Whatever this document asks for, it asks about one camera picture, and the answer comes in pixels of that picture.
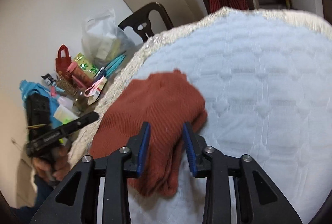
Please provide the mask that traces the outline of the person's left hand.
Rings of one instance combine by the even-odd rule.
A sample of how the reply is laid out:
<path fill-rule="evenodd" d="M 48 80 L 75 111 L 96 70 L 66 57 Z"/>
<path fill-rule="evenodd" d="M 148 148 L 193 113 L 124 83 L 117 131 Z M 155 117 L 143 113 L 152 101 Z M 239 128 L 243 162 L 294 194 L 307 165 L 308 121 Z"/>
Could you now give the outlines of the person's left hand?
<path fill-rule="evenodd" d="M 59 147 L 58 158 L 54 164 L 50 164 L 40 158 L 32 158 L 32 164 L 36 174 L 46 182 L 50 181 L 47 173 L 51 173 L 55 180 L 62 181 L 71 170 L 68 162 L 68 148 L 66 146 Z"/>

